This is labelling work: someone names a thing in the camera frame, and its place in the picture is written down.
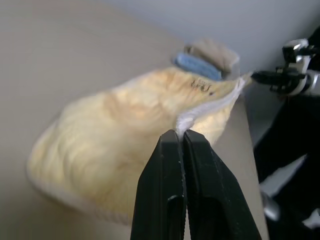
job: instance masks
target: fluffy fabric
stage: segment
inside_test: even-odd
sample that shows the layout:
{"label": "fluffy fabric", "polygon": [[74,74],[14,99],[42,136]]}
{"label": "fluffy fabric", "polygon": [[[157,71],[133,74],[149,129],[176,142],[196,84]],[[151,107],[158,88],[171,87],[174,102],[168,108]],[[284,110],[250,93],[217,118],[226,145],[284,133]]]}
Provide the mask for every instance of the fluffy fabric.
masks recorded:
{"label": "fluffy fabric", "polygon": [[28,177],[69,206],[130,224],[140,174],[160,135],[192,127],[214,144],[244,82],[167,68],[82,98],[36,142]]}

